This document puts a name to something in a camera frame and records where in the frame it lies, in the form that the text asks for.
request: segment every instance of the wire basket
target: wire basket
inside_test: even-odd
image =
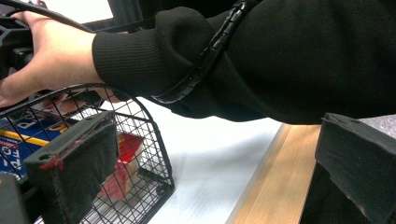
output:
[[[101,91],[106,97],[90,97],[94,91]],[[23,159],[56,138],[51,132],[62,134],[72,125],[70,120],[79,121],[112,110],[117,132],[139,139],[139,147],[129,160],[119,158],[116,172],[102,184],[92,210],[81,223],[149,222],[175,189],[172,167],[159,129],[147,109],[135,98],[115,103],[114,96],[123,98],[120,91],[104,84],[77,85],[52,91],[1,112],[1,173],[24,178]],[[63,114],[60,108],[65,102],[76,109]],[[55,117],[56,122],[45,123],[43,114]],[[26,126],[35,126],[34,132],[22,133],[21,127]],[[136,141],[123,144],[136,145]],[[35,223],[43,222],[39,218]]]

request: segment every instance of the black sweater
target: black sweater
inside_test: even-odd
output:
[[[230,46],[184,99],[164,105],[190,118],[272,118],[321,123],[326,112],[355,119],[396,114],[396,1],[266,0],[243,19]],[[178,7],[156,28],[101,33],[93,59],[101,79],[150,97],[185,76],[226,13],[205,19]]]

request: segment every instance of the shopping basket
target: shopping basket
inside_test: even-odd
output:
[[[103,92],[105,97],[97,97],[96,91]],[[74,104],[72,112],[62,111],[66,102]],[[1,112],[1,173],[12,174],[23,194],[21,183],[29,182],[30,178],[26,174],[26,158],[32,158],[46,144],[61,138],[82,120],[108,111],[113,112],[120,154],[112,173],[106,177],[90,205],[90,211],[80,223],[149,222],[174,191],[172,167],[157,124],[147,109],[138,99],[105,84],[76,85],[51,91]],[[42,203],[47,200],[43,192],[40,197],[38,200]],[[27,210],[32,207],[31,204],[26,205]],[[27,211],[30,221],[47,223],[45,218],[35,219],[38,212]]]

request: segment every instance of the hand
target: hand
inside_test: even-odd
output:
[[[30,26],[34,57],[22,70],[0,80],[0,107],[14,105],[41,90],[103,83],[93,65],[95,34],[28,11],[13,17]]]

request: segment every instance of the wooden counter edge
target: wooden counter edge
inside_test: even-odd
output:
[[[235,224],[300,222],[315,168],[319,125],[282,124]]]

